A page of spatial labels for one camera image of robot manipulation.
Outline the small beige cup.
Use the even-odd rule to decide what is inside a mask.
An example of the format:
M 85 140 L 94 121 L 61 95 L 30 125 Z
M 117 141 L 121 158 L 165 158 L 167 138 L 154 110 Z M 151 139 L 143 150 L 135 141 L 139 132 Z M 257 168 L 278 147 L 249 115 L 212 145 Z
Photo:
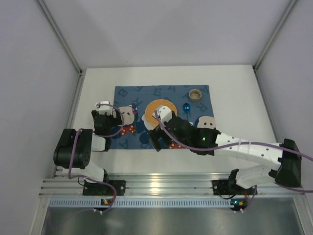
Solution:
M 202 93 L 200 90 L 198 89 L 192 89 L 190 92 L 189 92 L 189 100 L 191 102 L 199 102 L 202 98 Z

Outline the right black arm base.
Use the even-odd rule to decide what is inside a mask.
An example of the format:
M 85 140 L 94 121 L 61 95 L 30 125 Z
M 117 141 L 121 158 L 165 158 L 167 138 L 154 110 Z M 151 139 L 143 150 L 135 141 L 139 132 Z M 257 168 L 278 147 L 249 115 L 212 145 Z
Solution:
M 211 184 L 215 196 L 253 195 L 255 191 L 255 187 L 244 189 L 237 185 L 229 186 L 228 180 L 224 179 L 212 180 Z

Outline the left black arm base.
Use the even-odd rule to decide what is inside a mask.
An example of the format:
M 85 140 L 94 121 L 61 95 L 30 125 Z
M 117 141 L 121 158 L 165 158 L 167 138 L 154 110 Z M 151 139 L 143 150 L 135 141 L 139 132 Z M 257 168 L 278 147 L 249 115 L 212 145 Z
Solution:
M 77 179 L 78 184 L 83 187 L 83 195 L 84 196 L 113 196 L 113 189 L 109 186 L 89 182 L 87 180 L 83 180 L 82 177 Z M 126 181 L 124 180 L 109 180 L 109 184 L 112 185 L 116 192 L 117 196 L 123 196 L 126 190 Z

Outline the iridescent purple fork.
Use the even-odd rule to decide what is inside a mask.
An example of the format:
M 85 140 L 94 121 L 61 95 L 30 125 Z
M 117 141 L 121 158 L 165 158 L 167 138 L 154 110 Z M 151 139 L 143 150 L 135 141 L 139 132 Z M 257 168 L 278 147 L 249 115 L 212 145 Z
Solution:
M 134 130 L 136 132 L 137 131 L 137 129 L 136 129 L 137 103 L 136 102 L 132 103 L 132 109 L 133 109 L 133 115 L 134 115 Z

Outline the round woven wicker plate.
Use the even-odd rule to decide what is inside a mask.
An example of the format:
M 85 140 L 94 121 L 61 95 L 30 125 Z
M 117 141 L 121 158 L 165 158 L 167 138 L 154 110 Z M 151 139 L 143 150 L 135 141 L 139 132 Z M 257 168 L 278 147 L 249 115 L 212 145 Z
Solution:
M 147 105 L 147 107 L 145 109 L 145 117 L 146 117 L 147 121 L 153 126 L 156 126 L 158 124 L 157 120 L 153 117 L 153 113 L 157 109 L 157 107 L 159 107 L 161 105 L 165 105 L 165 106 L 169 107 L 172 111 L 174 111 L 175 115 L 178 114 L 176 106 L 171 101 L 169 101 L 167 99 L 153 100 L 152 102 L 150 102 Z

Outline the blue bear placemat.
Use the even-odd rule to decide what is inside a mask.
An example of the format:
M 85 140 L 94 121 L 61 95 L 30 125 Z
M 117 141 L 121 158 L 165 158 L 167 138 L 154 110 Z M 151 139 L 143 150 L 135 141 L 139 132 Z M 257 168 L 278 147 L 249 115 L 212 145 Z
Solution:
M 202 93 L 199 102 L 189 100 L 189 92 L 198 89 Z M 148 132 L 155 128 L 145 117 L 147 105 L 156 99 L 167 99 L 177 108 L 176 116 L 186 119 L 183 104 L 190 104 L 191 122 L 198 128 L 216 128 L 216 121 L 211 104 L 208 85 L 160 85 L 160 86 L 117 86 L 114 91 L 113 104 L 121 110 L 124 119 L 122 131 L 112 137 L 112 149 L 151 149 Z M 134 130 L 134 115 L 132 103 L 137 103 L 136 129 Z

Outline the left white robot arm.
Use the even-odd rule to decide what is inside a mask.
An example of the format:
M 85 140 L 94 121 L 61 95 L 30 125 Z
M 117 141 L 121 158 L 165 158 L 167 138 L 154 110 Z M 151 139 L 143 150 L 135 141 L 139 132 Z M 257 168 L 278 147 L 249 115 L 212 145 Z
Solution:
M 118 135 L 124 125 L 120 109 L 108 101 L 96 104 L 91 112 L 93 129 L 64 129 L 53 154 L 56 166 L 67 170 L 69 179 L 82 178 L 91 183 L 109 184 L 108 174 L 91 160 L 92 152 L 107 152 L 111 138 Z

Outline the iridescent blue spoon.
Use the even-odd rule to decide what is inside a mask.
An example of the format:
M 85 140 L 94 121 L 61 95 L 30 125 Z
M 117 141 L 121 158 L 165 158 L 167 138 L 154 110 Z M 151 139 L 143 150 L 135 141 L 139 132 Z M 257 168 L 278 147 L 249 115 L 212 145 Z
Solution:
M 189 117 L 190 117 L 190 104 L 189 103 L 184 103 L 183 104 L 183 111 L 186 114 L 186 119 L 188 121 Z

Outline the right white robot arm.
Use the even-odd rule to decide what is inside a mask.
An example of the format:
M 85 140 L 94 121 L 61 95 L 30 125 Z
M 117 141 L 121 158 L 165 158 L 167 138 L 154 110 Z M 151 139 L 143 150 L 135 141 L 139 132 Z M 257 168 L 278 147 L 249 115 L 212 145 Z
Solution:
M 153 118 L 158 125 L 149 131 L 149 138 L 156 151 L 160 151 L 164 143 L 174 143 L 198 155 L 255 163 L 253 167 L 231 171 L 228 177 L 231 188 L 248 189 L 272 182 L 286 188 L 301 187 L 302 157 L 293 140 L 272 144 L 242 140 L 215 128 L 195 127 L 164 105 L 154 111 Z

